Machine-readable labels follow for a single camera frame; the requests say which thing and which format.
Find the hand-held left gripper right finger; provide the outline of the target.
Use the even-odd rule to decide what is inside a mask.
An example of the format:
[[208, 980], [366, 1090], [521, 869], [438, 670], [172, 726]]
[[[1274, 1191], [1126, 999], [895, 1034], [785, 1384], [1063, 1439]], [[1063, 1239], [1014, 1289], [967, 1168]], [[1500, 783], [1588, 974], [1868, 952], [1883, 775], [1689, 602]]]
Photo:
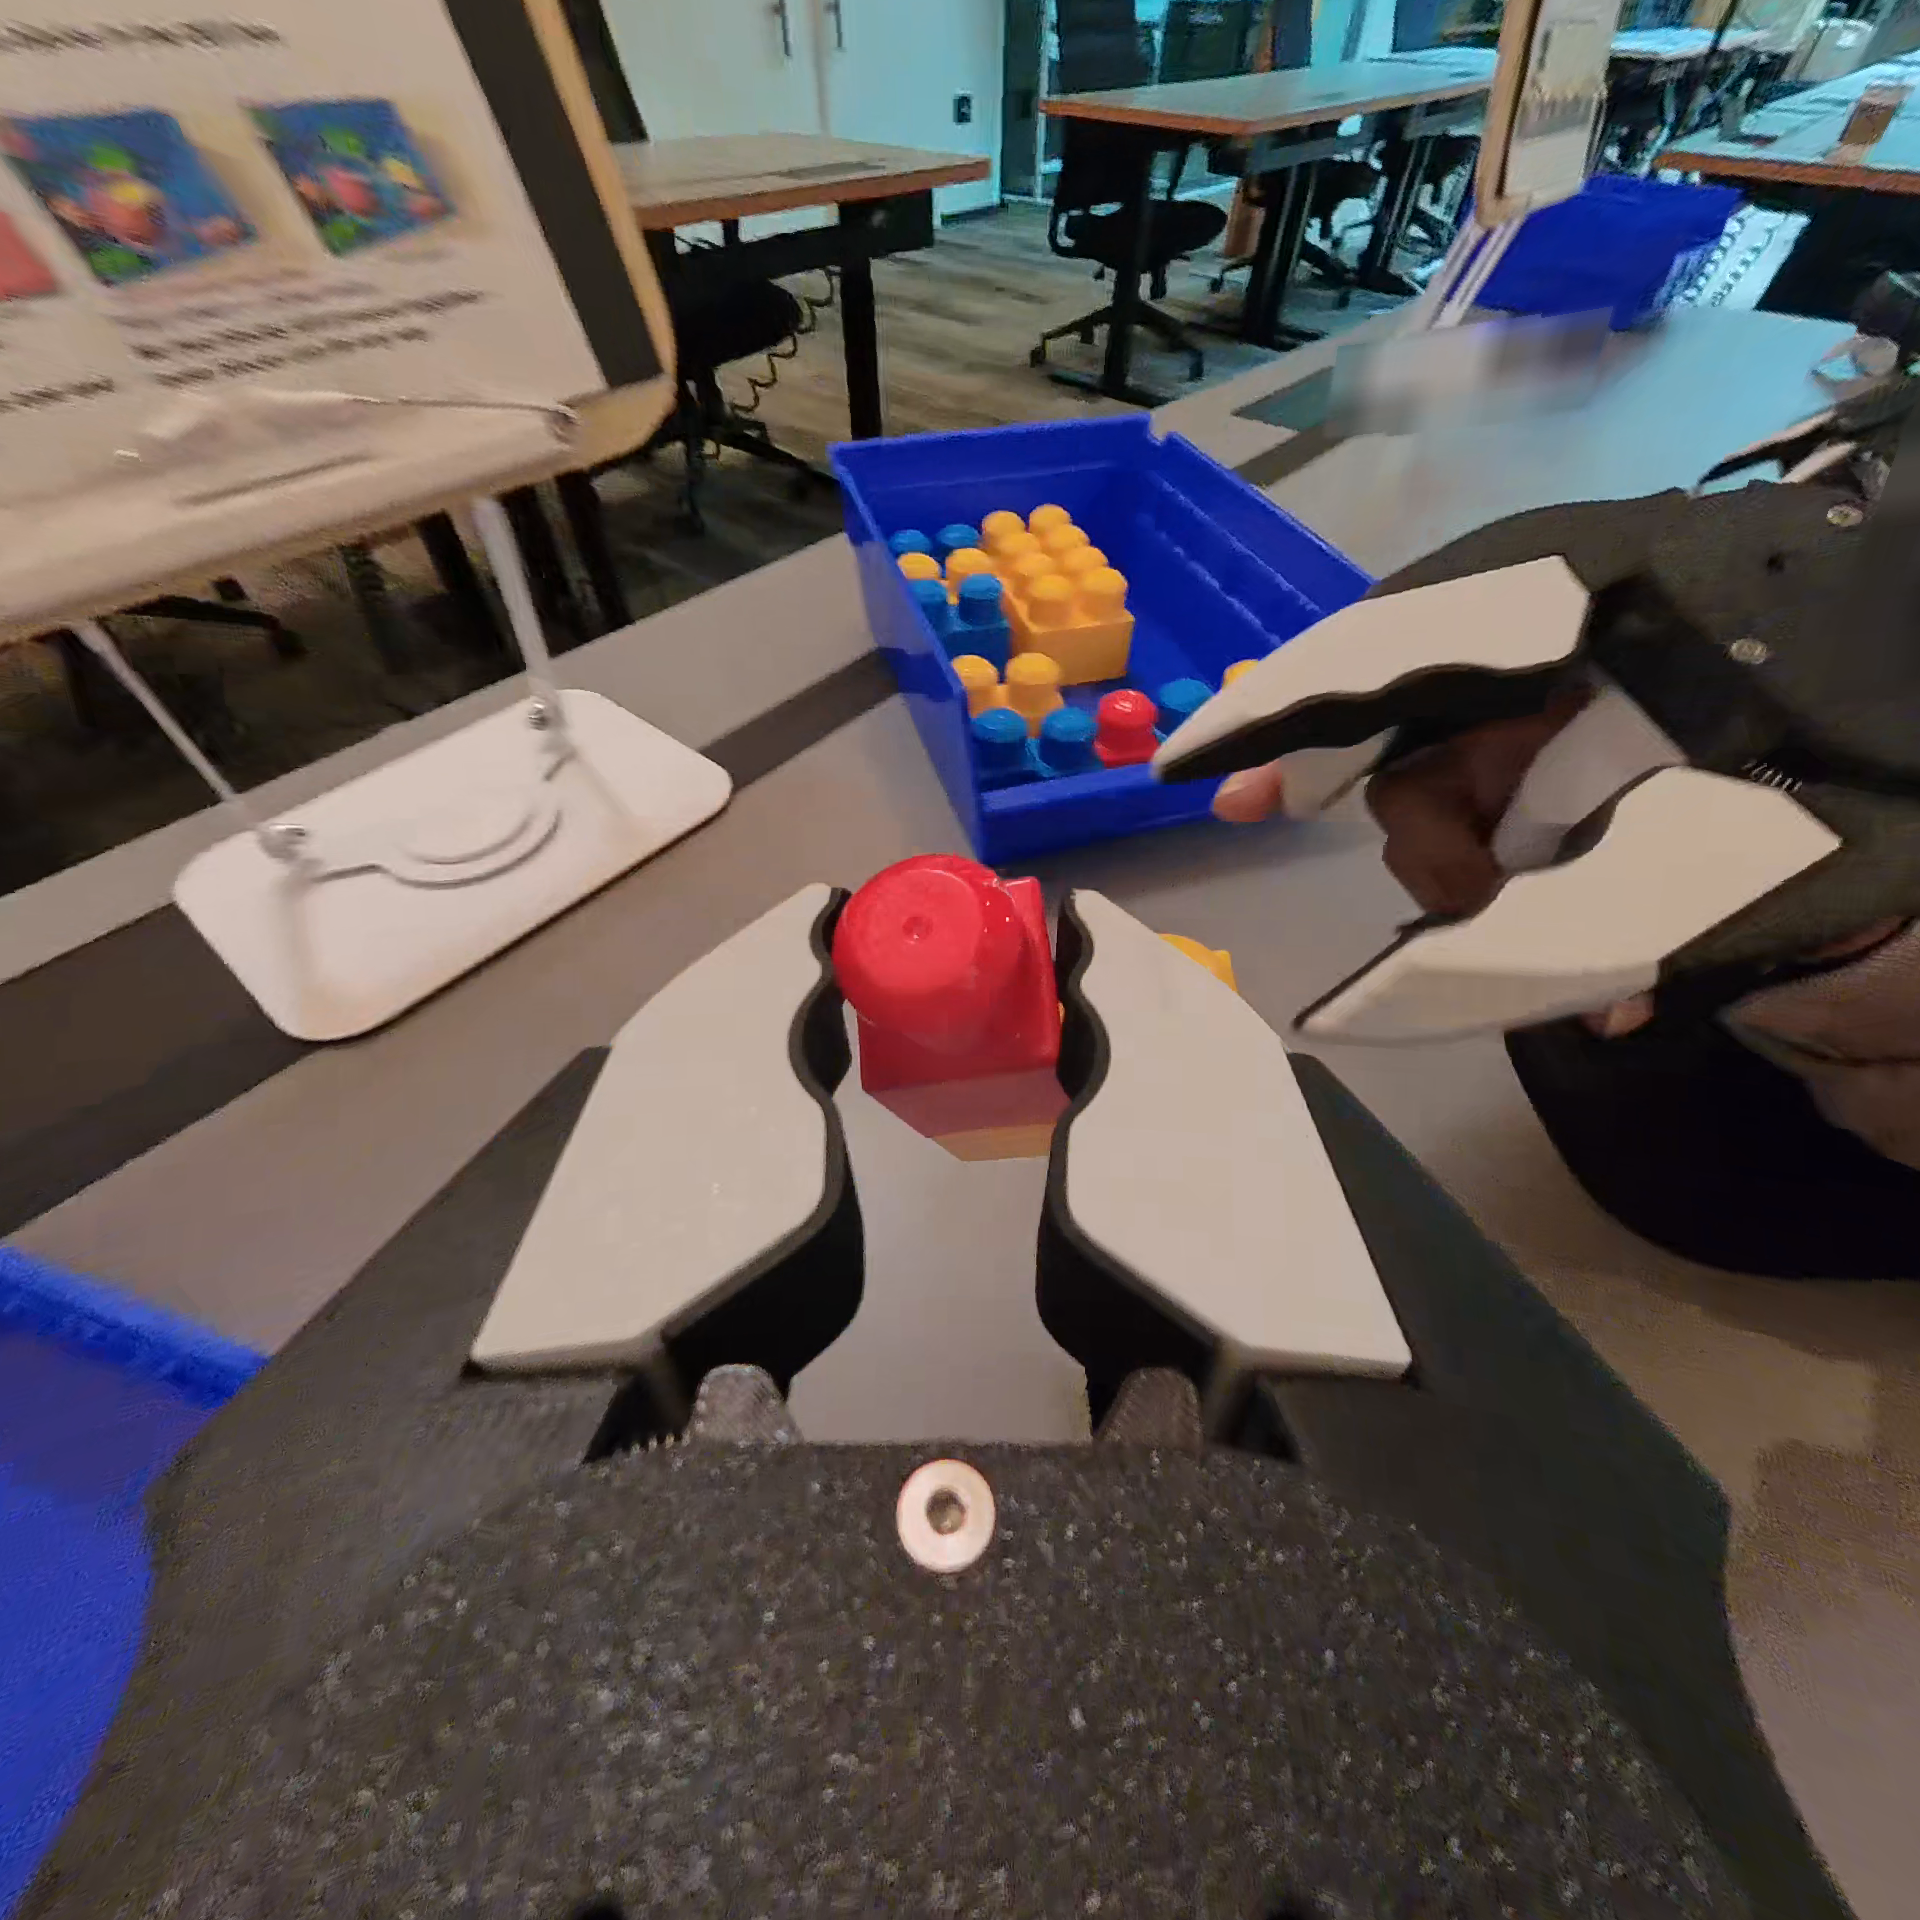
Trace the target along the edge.
[[1267, 1376], [1403, 1380], [1409, 1337], [1279, 1030], [1094, 888], [1063, 895], [1056, 958], [1041, 1320], [1089, 1398], [1151, 1368], [1203, 1404]]

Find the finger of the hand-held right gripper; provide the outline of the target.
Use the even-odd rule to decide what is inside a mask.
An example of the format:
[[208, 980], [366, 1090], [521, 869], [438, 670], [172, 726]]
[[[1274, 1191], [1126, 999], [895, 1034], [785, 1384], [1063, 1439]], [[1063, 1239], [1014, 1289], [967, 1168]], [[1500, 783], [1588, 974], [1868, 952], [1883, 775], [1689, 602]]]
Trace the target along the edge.
[[1652, 989], [1675, 952], [1838, 850], [1791, 791], [1684, 762], [1622, 688], [1598, 688], [1496, 829], [1492, 901], [1406, 932], [1294, 1026], [1400, 1047], [1588, 1013]]
[[1284, 818], [1346, 798], [1406, 729], [1454, 732], [1531, 706], [1578, 658], [1594, 597], [1560, 558], [1372, 594], [1226, 682], [1152, 759], [1159, 783], [1279, 762]]

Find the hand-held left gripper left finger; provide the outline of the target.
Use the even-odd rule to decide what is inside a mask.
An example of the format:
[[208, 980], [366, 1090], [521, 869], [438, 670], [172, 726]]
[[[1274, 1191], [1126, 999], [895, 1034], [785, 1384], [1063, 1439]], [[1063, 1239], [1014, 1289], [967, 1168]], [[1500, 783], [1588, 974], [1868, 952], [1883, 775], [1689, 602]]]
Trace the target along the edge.
[[528, 1217], [470, 1365], [626, 1373], [692, 1392], [714, 1368], [779, 1392], [858, 1317], [864, 1226], [844, 1116], [854, 1065], [812, 882], [624, 1021]]

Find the blue plastic bin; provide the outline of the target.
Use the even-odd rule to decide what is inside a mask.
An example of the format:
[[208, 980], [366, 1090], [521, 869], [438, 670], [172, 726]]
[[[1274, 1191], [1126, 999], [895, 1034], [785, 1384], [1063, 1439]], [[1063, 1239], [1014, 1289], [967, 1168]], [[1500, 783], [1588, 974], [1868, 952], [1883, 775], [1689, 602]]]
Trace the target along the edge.
[[263, 1350], [2, 1249], [2, 1914], [118, 1717], [153, 1594], [148, 1490]]
[[833, 448], [864, 609], [882, 658], [976, 857], [1027, 864], [1210, 813], [1219, 780], [1159, 783], [1146, 766], [986, 793], [975, 782], [970, 709], [952, 661], [907, 590], [890, 534], [1067, 506], [1131, 586], [1137, 637], [1121, 682], [1066, 686], [1096, 717], [1100, 696], [1270, 655], [1358, 600], [1369, 577], [1187, 438], [1144, 416], [864, 438]]
[[1745, 198], [1731, 184], [1594, 175], [1537, 208], [1478, 292], [1478, 308], [1537, 320], [1657, 320], [1705, 265]]

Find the person's right forearm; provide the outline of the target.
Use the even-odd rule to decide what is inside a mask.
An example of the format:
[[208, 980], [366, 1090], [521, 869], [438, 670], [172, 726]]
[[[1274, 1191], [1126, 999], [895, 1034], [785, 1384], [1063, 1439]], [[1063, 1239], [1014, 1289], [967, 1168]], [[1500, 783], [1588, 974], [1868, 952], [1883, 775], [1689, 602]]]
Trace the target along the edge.
[[1578, 1186], [1670, 1255], [1766, 1280], [1918, 1278], [1918, 932], [1505, 1034]]

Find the person's right hand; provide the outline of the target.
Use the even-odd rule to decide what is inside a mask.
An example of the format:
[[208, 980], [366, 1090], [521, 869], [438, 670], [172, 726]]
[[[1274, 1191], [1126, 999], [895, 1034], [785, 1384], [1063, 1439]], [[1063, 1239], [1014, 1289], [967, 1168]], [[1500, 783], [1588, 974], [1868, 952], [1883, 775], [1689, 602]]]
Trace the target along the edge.
[[1561, 703], [1474, 726], [1372, 775], [1366, 805], [1384, 836], [1384, 864], [1426, 917], [1468, 917], [1505, 884], [1496, 831], [1576, 712]]

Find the black office chair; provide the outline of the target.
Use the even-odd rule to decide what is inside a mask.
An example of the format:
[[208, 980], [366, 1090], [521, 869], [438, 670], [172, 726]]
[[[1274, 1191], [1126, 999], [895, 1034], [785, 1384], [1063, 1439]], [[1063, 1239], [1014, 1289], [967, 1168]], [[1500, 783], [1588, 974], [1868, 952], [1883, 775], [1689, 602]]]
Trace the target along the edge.
[[787, 470], [796, 495], [827, 486], [827, 469], [783, 448], [759, 418], [759, 405], [737, 407], [718, 378], [722, 367], [759, 358], [767, 374], [752, 378], [755, 396], [776, 386], [779, 366], [794, 358], [801, 340], [814, 330], [819, 305], [777, 278], [712, 281], [698, 271], [683, 274], [691, 260], [718, 254], [718, 244], [686, 247], [673, 231], [650, 231], [647, 248], [663, 286], [678, 351], [678, 397], [657, 441], [673, 441], [681, 449], [686, 528], [704, 532], [704, 474], [729, 448]]
[[[1131, 1], [1055, 5], [1058, 57], [1050, 100], [1076, 92], [1137, 88], [1151, 81], [1146, 38]], [[1179, 354], [1188, 376], [1208, 367], [1204, 351], [1183, 321], [1152, 305], [1163, 296], [1166, 270], [1179, 258], [1210, 247], [1226, 233], [1227, 212], [1212, 201], [1184, 201], [1178, 190], [1154, 190], [1154, 169], [1166, 145], [1152, 128], [1097, 121], [1074, 112], [1051, 112], [1050, 128], [1062, 137], [1062, 166], [1047, 209], [1047, 247], [1063, 258], [1079, 258], [1112, 274], [1112, 302], [1046, 330], [1028, 354], [1046, 367], [1050, 348], [1066, 337], [1090, 344], [1105, 333], [1102, 369], [1074, 374], [1051, 369], [1056, 384], [1154, 407], [1159, 396], [1131, 374], [1137, 329], [1152, 330]]]

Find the wooden-top desk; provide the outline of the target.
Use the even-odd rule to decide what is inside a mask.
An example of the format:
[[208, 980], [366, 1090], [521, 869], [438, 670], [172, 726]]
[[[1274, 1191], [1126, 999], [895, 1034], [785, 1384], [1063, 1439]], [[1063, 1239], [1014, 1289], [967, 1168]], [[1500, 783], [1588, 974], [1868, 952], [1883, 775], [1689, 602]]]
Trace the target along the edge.
[[[1862, 88], [1908, 79], [1914, 95], [1883, 142], [1858, 162], [1833, 143]], [[1734, 184], [1750, 205], [1801, 216], [1775, 274], [1739, 276], [1761, 312], [1844, 320], [1883, 271], [1918, 270], [1918, 55], [1870, 64], [1747, 113], [1736, 133], [1698, 133], [1659, 150], [1665, 173]]]
[[935, 192], [988, 183], [990, 162], [824, 133], [617, 142], [614, 154], [667, 300], [838, 276], [851, 437], [886, 437], [874, 262], [928, 248]]
[[1224, 79], [1154, 81], [1076, 92], [1041, 112], [1152, 128], [1166, 153], [1208, 148], [1242, 158], [1246, 177], [1280, 183], [1280, 209], [1255, 247], [1255, 266], [1240, 310], [1240, 336], [1265, 350], [1318, 344], [1324, 336], [1283, 317], [1298, 266], [1313, 186], [1337, 154], [1346, 121], [1396, 121], [1409, 154], [1425, 160], [1444, 116], [1483, 102], [1496, 81], [1491, 53], [1395, 55]]

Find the wooden board with printed sheet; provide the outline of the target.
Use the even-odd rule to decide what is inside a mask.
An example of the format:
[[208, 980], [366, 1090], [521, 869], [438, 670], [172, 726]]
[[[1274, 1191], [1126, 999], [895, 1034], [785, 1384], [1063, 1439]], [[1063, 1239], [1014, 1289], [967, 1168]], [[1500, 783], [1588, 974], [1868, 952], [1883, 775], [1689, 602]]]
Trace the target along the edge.
[[1491, 231], [1568, 201], [1592, 172], [1622, 1], [1506, 1], [1472, 183]]
[[4, 640], [635, 449], [666, 296], [561, 5], [2, 6]]

